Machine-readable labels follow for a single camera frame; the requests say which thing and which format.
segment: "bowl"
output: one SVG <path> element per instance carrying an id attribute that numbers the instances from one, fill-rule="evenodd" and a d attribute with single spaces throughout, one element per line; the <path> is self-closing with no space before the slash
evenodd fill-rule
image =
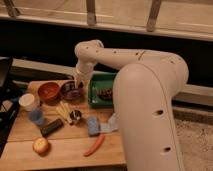
<path id="1" fill-rule="evenodd" d="M 38 95 L 41 101 L 50 102 L 58 97 L 60 87 L 55 82 L 47 82 L 42 84 L 38 89 Z"/>
<path id="2" fill-rule="evenodd" d="M 83 94 L 83 89 L 75 88 L 75 81 L 68 81 L 64 83 L 60 88 L 60 96 L 64 100 L 76 100 Z"/>

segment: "black wall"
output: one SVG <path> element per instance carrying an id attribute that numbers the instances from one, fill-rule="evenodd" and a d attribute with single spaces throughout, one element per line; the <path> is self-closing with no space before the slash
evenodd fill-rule
<path id="1" fill-rule="evenodd" d="M 190 84 L 213 87 L 213 42 L 0 20 L 0 56 L 75 66 L 75 45 L 91 39 L 109 48 L 177 53 L 189 66 Z M 102 65 L 96 69 L 112 71 Z"/>

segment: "white cup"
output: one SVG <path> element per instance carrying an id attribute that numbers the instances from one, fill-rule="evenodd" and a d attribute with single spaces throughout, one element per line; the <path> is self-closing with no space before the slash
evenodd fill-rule
<path id="1" fill-rule="evenodd" d="M 39 106 L 39 100 L 31 93 L 26 93 L 19 99 L 20 106 L 28 112 L 33 111 Z"/>

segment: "carrot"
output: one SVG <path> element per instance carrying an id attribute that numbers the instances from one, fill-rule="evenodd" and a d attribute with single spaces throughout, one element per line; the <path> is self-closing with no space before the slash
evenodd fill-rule
<path id="1" fill-rule="evenodd" d="M 105 139 L 105 135 L 100 134 L 99 137 L 97 138 L 97 140 L 95 141 L 95 143 L 88 149 L 88 151 L 86 151 L 84 153 L 84 157 L 88 157 L 91 154 L 93 154 L 104 142 L 104 139 Z"/>

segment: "sponge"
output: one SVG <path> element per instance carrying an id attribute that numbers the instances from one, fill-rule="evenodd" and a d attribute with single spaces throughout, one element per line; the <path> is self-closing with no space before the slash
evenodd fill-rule
<path id="1" fill-rule="evenodd" d="M 96 116 L 89 116 L 87 118 L 87 128 L 90 137 L 97 136 L 100 134 L 100 124 Z"/>

